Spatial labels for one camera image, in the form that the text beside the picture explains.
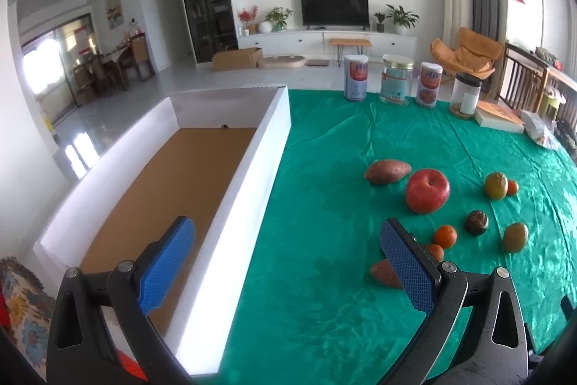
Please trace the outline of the green fruit front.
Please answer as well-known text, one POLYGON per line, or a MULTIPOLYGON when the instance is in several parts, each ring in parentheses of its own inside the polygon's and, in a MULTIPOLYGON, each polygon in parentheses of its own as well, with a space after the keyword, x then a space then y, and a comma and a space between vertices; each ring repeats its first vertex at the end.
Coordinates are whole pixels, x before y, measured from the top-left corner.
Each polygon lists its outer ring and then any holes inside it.
POLYGON ((517 222, 509 225, 503 235, 504 250, 508 253, 518 253, 525 249, 528 242, 528 226, 517 222))

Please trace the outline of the green fruit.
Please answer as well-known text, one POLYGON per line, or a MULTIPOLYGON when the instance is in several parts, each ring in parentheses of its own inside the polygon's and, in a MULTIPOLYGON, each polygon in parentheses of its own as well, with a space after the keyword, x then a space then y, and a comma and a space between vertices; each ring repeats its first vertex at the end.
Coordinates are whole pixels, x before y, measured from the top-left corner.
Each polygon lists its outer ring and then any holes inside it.
POLYGON ((502 172, 489 174, 484 182, 484 192, 492 200, 502 200, 507 196, 508 180, 502 172))
POLYGON ((525 249, 528 242, 528 226, 517 222, 509 225, 503 235, 504 250, 508 253, 518 253, 525 249))

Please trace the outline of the orange tangerine front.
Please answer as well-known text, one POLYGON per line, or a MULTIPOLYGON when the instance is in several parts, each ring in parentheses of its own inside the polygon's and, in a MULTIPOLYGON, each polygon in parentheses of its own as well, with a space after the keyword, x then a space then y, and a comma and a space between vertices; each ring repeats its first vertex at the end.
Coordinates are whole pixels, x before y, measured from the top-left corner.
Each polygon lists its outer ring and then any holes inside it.
POLYGON ((433 243, 426 246, 428 252, 433 256, 433 258, 438 262, 441 263, 444 261, 445 258, 445 251, 442 246, 433 243))

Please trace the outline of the small orange tangerine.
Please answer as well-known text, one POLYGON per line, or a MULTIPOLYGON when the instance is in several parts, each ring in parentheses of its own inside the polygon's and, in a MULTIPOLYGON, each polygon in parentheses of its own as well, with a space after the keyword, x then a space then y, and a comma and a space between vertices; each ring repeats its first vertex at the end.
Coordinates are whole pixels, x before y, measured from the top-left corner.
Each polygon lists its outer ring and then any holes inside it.
POLYGON ((519 191, 519 185, 514 180, 507 181, 507 195, 515 196, 519 191))

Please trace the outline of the sweet potato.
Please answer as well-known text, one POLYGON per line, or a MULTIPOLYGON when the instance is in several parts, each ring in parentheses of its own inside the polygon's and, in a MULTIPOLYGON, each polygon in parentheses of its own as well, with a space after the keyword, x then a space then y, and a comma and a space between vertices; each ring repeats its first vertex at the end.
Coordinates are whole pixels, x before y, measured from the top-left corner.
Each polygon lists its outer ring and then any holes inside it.
POLYGON ((396 289, 403 288, 399 277, 396 275, 392 265, 387 259, 372 265, 371 274, 377 281, 385 286, 396 289))
POLYGON ((394 184, 412 172, 410 164, 394 159, 382 159, 373 163, 364 178, 372 185, 394 184))

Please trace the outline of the red apple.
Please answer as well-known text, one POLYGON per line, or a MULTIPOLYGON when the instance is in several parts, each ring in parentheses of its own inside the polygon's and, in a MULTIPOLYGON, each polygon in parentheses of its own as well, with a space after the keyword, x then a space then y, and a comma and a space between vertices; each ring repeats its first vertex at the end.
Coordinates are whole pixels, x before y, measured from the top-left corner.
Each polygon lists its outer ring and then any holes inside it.
POLYGON ((450 195, 447 177, 435 169, 415 172, 406 186, 406 203, 418 214, 430 214, 440 209, 450 195))

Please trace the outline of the green satin tablecloth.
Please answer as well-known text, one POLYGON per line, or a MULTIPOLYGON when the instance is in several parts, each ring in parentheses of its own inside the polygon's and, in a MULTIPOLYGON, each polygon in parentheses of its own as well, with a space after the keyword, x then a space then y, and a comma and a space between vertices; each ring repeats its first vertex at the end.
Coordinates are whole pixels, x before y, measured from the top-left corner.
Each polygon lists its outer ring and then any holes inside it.
POLYGON ((482 128, 447 105, 385 105, 378 95, 349 102, 340 92, 290 92, 291 130, 247 273, 219 371, 211 384, 374 384, 423 321, 400 290, 378 283, 379 229, 399 220, 420 243, 441 226, 458 240, 445 256, 462 270, 505 267, 538 348, 563 330, 559 303, 576 293, 576 168, 563 149, 543 149, 520 134, 482 128), (376 161, 412 172, 397 183, 364 178, 376 161), (406 203, 410 177, 442 172, 447 202, 430 214, 406 203), (486 177, 519 185, 492 200, 486 177), (464 228, 481 210, 481 236, 464 228), (525 223, 518 253, 503 235, 525 223))

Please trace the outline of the plastic bag package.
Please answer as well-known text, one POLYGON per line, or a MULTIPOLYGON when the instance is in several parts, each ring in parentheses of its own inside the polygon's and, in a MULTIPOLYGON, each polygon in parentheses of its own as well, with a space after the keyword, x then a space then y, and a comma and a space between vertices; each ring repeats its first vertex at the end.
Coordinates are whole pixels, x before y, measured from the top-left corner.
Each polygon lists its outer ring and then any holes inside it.
POLYGON ((543 149, 559 149, 559 141, 536 112, 521 110, 520 119, 525 132, 535 144, 543 149))

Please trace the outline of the white book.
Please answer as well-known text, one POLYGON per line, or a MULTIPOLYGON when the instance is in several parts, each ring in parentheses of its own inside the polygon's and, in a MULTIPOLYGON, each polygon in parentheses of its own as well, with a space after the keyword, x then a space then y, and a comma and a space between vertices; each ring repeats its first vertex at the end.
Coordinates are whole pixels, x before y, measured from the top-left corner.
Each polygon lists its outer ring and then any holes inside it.
POLYGON ((474 119, 483 128, 523 134, 523 121, 511 110, 493 102, 479 101, 474 112, 474 119))

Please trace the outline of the red label tin can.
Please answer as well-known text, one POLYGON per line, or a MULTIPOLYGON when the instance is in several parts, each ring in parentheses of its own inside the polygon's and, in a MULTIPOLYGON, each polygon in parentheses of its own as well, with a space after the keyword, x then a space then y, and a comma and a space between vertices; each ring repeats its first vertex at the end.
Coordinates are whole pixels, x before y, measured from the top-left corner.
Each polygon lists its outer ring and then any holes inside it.
POLYGON ((433 62, 422 62, 416 102, 427 109, 434 109, 437 103, 438 92, 442 81, 443 67, 433 62))

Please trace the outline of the glass jar gold lid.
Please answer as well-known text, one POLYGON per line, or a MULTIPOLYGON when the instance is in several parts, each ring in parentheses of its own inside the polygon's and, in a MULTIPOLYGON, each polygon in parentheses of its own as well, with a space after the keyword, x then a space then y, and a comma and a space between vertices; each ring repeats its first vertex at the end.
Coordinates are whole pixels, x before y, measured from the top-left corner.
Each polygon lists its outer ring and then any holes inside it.
POLYGON ((412 85, 414 60, 399 55, 382 56, 379 97, 389 105, 407 105, 412 85))

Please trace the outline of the brown cardboard carton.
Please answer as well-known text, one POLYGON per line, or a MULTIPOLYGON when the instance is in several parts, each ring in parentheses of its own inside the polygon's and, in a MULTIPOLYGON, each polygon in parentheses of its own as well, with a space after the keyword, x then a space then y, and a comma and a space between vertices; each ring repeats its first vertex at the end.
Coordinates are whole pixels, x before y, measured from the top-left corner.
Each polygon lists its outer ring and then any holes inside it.
POLYGON ((212 58, 212 70, 215 72, 257 68, 263 59, 261 48, 244 48, 217 53, 212 58))

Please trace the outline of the potted green plant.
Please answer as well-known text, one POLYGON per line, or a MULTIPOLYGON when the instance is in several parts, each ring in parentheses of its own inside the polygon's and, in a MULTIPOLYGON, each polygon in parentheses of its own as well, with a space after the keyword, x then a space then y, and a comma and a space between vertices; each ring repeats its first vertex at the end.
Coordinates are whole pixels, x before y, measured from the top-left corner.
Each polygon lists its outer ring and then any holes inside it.
POLYGON ((275 7, 269 11, 265 17, 266 21, 271 22, 273 31, 287 29, 287 20, 292 16, 294 11, 289 8, 275 7))
POLYGON ((401 5, 395 7, 392 4, 387 4, 386 7, 388 12, 385 18, 391 20, 395 32, 399 35, 406 35, 420 20, 418 14, 405 10, 401 5))

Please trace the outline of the small wooden bench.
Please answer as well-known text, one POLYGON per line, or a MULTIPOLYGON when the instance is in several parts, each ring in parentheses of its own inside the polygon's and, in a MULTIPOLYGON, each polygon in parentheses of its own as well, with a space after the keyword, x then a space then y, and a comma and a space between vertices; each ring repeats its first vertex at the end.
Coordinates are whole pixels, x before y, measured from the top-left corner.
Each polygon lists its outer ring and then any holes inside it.
POLYGON ((338 61, 338 65, 342 65, 346 48, 354 48, 357 55, 364 55, 365 51, 372 47, 371 41, 364 37, 331 38, 329 44, 336 48, 336 55, 338 56, 336 60, 338 61))

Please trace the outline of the black television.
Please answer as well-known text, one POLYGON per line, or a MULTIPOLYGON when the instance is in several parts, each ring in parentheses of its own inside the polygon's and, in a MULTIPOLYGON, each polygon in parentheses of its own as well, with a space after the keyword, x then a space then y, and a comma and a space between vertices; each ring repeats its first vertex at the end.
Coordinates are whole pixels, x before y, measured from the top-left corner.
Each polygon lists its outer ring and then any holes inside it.
POLYGON ((370 25, 369 0, 300 0, 304 26, 346 26, 366 29, 370 25))

